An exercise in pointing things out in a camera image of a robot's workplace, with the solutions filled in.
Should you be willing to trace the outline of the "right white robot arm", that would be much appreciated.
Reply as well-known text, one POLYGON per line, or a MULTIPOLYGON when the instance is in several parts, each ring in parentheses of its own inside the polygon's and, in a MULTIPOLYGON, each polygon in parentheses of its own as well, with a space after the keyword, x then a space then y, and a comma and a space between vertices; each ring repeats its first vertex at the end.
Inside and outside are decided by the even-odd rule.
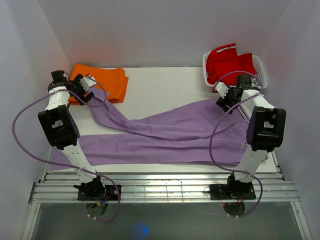
POLYGON ((214 89, 220 95, 216 104, 225 113, 231 114, 234 106, 244 106, 248 110, 249 123, 246 131, 247 147, 240 163, 227 178, 226 184, 210 185, 210 198, 254 200, 253 175, 266 156, 281 146, 286 111, 268 103, 260 93, 261 88, 254 86, 251 77, 246 74, 237 77, 235 86, 220 81, 214 89))

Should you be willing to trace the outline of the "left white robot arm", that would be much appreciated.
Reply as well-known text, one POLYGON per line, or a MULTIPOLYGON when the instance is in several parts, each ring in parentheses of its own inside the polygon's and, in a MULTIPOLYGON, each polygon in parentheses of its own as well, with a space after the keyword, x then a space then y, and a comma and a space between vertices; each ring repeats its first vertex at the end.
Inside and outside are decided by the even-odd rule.
POLYGON ((74 187, 88 198, 101 200, 106 195, 106 187, 101 177, 95 175, 96 170, 81 149, 80 133, 69 112, 71 94, 79 97, 77 101, 81 105, 88 103, 94 96, 90 89, 97 85, 96 80, 90 74, 78 74, 74 80, 69 80, 63 70, 53 71, 51 76, 52 82, 47 87, 50 94, 48 105, 38 113, 38 120, 49 144, 60 150, 77 167, 75 172, 80 184, 74 187))

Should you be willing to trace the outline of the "purple trousers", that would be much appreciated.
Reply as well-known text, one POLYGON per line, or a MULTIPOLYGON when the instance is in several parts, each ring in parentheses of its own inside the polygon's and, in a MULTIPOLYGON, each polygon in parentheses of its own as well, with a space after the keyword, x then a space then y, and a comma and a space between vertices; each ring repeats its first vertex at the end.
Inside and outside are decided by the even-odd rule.
POLYGON ((126 118, 104 100, 90 101, 93 120, 116 134, 82 135, 80 147, 92 166, 112 164, 205 164, 236 166, 246 148, 248 117, 238 108, 225 115, 216 98, 192 102, 142 119, 126 118))

